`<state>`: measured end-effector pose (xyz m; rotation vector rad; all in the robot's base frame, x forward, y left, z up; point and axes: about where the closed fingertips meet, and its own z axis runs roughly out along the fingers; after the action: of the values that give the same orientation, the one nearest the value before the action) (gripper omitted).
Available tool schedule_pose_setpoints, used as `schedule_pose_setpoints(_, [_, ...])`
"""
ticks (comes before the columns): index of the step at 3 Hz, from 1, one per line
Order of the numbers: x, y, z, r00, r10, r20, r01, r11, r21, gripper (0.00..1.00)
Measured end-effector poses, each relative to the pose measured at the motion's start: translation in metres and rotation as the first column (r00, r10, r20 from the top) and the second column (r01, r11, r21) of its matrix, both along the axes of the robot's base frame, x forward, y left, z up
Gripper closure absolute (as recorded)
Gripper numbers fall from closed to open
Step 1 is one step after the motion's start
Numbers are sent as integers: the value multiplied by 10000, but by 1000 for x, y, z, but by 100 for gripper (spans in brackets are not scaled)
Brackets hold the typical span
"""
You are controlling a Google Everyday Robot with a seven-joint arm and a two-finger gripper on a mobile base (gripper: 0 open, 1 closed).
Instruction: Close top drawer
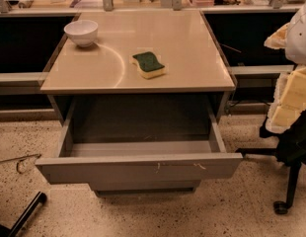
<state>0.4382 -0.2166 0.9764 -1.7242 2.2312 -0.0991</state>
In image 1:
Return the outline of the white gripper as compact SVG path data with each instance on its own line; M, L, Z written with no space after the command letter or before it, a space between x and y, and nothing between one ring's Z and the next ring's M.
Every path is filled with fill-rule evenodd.
M281 134L306 110L306 2L289 24L284 24L265 40L264 46L285 49L288 60L302 64L291 73L281 73L276 81L265 128Z

